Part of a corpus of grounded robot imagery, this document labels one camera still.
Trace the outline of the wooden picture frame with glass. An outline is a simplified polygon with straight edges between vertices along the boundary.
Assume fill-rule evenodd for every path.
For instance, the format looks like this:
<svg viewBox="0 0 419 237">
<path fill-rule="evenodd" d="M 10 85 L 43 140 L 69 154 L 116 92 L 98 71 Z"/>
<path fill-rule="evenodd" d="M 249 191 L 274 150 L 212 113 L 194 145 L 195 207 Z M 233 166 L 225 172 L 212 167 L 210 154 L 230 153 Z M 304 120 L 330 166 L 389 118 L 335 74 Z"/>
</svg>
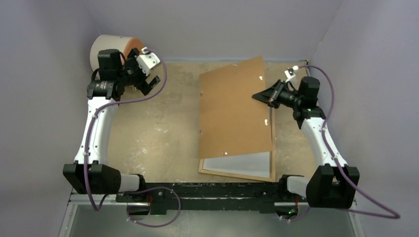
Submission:
<svg viewBox="0 0 419 237">
<path fill-rule="evenodd" d="M 241 110 L 235 117 L 228 116 L 210 125 L 204 122 L 199 136 L 200 174 L 224 176 L 255 181 L 275 181 L 275 166 L 272 178 L 254 179 L 241 175 L 228 176 L 218 172 L 201 170 L 202 160 L 217 158 L 224 154 L 241 154 L 270 151 L 275 162 L 275 113 L 271 108 L 261 106 L 258 109 Z"/>
</svg>

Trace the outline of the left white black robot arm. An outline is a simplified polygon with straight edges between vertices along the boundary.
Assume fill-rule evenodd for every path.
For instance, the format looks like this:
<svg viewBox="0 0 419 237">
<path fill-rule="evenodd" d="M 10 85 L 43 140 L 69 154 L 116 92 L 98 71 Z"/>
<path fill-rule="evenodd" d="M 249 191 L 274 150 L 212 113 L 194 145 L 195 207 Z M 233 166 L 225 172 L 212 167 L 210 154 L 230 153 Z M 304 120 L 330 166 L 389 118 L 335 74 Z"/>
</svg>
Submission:
<svg viewBox="0 0 419 237">
<path fill-rule="evenodd" d="M 128 86 L 145 97 L 161 81 L 155 76 L 147 81 L 153 68 L 161 63 L 148 48 L 132 49 L 124 56 L 117 49 L 97 53 L 98 66 L 87 86 L 87 120 L 80 148 L 72 164 L 65 164 L 63 175 L 78 194 L 109 195 L 128 192 L 135 202 L 147 197 L 142 175 L 123 174 L 108 166 L 108 145 L 113 120 Z"/>
</svg>

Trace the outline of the glossy printed photo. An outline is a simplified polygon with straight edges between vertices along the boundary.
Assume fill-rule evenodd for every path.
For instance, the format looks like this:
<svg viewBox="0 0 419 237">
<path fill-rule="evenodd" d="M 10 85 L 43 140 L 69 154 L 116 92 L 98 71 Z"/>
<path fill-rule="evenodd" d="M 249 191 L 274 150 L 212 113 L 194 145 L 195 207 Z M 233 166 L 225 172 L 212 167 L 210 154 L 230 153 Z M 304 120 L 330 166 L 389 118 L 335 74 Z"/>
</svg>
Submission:
<svg viewBox="0 0 419 237">
<path fill-rule="evenodd" d="M 205 172 L 218 172 L 228 176 L 241 175 L 254 179 L 272 178 L 275 162 L 272 153 L 259 152 L 230 156 L 224 154 L 217 158 L 202 160 L 201 170 Z"/>
</svg>

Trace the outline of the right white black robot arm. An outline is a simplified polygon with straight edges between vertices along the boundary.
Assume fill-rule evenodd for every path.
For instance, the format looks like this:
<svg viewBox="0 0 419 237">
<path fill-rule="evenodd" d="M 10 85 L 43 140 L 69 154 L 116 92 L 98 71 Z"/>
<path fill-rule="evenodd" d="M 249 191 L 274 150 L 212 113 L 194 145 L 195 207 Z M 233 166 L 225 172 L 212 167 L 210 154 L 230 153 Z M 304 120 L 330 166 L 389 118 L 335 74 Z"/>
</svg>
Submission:
<svg viewBox="0 0 419 237">
<path fill-rule="evenodd" d="M 349 209 L 355 197 L 360 173 L 340 155 L 327 128 L 326 115 L 318 106 L 320 82 L 313 77 L 303 77 L 299 88 L 289 88 L 287 82 L 278 80 L 270 88 L 252 95 L 272 109 L 281 105 L 293 110 L 293 119 L 309 142 L 317 163 L 311 178 L 300 175 L 283 175 L 277 188 L 280 199 L 289 201 L 296 195 L 304 197 L 310 207 Z"/>
</svg>

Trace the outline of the brown cardboard backing board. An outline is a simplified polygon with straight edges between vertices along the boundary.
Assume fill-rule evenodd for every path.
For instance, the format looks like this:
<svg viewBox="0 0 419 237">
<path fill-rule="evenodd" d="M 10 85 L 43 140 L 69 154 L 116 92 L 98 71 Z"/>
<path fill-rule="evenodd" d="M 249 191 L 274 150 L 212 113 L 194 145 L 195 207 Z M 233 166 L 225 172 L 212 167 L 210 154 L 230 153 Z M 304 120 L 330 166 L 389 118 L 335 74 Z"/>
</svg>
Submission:
<svg viewBox="0 0 419 237">
<path fill-rule="evenodd" d="M 262 56 L 199 76 L 199 158 L 272 149 L 269 107 L 252 98 L 266 89 Z"/>
</svg>

